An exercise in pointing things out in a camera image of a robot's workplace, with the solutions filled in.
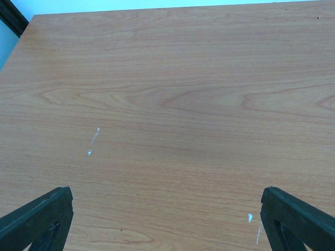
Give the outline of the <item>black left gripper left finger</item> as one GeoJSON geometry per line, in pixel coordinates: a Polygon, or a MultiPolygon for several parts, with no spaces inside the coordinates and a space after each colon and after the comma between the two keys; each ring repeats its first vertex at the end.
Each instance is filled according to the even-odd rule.
{"type": "Polygon", "coordinates": [[[1,250],[63,250],[72,200],[70,187],[58,187],[1,217],[1,250]]]}

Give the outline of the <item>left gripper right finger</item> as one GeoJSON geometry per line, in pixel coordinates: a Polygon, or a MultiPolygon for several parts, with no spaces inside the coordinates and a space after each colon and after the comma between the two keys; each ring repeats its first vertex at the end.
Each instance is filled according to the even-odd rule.
{"type": "Polygon", "coordinates": [[[277,187],[261,198],[261,220],[272,250],[334,250],[334,217],[277,187]]]}

